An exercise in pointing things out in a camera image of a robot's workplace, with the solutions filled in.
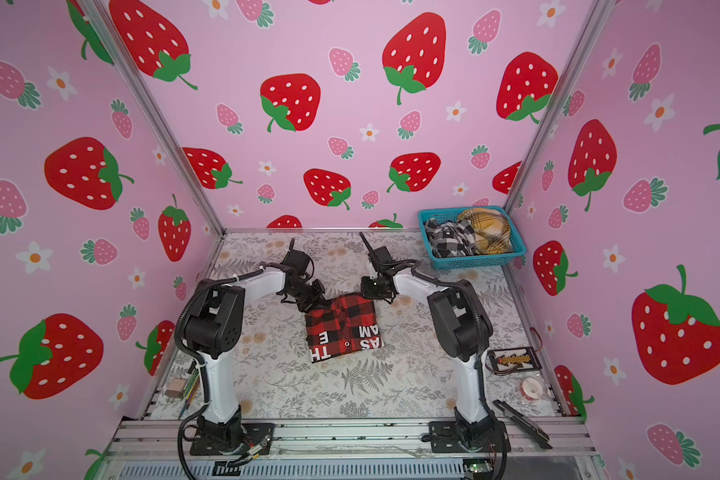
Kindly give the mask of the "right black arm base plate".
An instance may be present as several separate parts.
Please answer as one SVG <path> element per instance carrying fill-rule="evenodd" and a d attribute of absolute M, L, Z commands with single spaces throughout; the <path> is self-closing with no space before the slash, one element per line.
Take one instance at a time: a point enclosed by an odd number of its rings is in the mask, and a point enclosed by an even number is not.
<path fill-rule="evenodd" d="M 434 453 L 509 453 L 511 444 L 502 422 L 468 424 L 457 421 L 432 421 L 422 441 Z"/>

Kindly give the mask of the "red black plaid shirt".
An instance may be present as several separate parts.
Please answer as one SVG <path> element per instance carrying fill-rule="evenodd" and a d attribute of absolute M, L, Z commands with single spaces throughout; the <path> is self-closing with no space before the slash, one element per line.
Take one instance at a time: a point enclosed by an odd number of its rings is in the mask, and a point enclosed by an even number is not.
<path fill-rule="evenodd" d="M 359 293 L 336 297 L 307 312 L 305 326 L 312 363 L 384 346 L 375 303 Z"/>

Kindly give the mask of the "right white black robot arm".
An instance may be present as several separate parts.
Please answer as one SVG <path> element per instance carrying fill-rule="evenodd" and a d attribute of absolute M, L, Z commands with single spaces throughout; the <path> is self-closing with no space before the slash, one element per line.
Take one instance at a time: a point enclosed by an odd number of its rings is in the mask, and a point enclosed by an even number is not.
<path fill-rule="evenodd" d="M 484 352 L 493 326 L 472 284 L 441 280 L 409 267 L 364 276 L 360 286 L 367 299 L 403 295 L 429 307 L 437 340 L 453 360 L 456 438 L 466 451 L 493 446 L 506 453 L 510 449 L 506 426 L 490 408 L 485 388 Z"/>

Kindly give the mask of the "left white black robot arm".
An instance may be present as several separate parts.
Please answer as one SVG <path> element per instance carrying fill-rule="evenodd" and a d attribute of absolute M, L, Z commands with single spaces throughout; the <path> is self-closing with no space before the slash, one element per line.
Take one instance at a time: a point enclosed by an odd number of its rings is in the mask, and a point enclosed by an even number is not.
<path fill-rule="evenodd" d="M 320 281 L 284 264 L 265 263 L 253 272 L 201 281 L 180 314 L 174 341 L 194 358 L 202 388 L 201 407 L 188 417 L 196 422 L 195 444 L 207 442 L 223 453 L 247 445 L 230 354 L 242 336 L 245 306 L 268 295 L 292 300 L 302 313 L 330 304 Z"/>

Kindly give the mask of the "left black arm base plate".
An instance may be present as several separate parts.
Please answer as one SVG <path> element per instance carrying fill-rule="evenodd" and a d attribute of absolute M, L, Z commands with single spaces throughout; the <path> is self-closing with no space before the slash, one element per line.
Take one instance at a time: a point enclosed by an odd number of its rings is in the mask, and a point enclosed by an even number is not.
<path fill-rule="evenodd" d="M 275 425 L 273 423 L 242 423 L 233 425 L 231 432 L 211 434 L 202 432 L 190 447 L 192 456 L 241 456 L 253 446 L 261 446 L 260 454 L 268 455 Z"/>

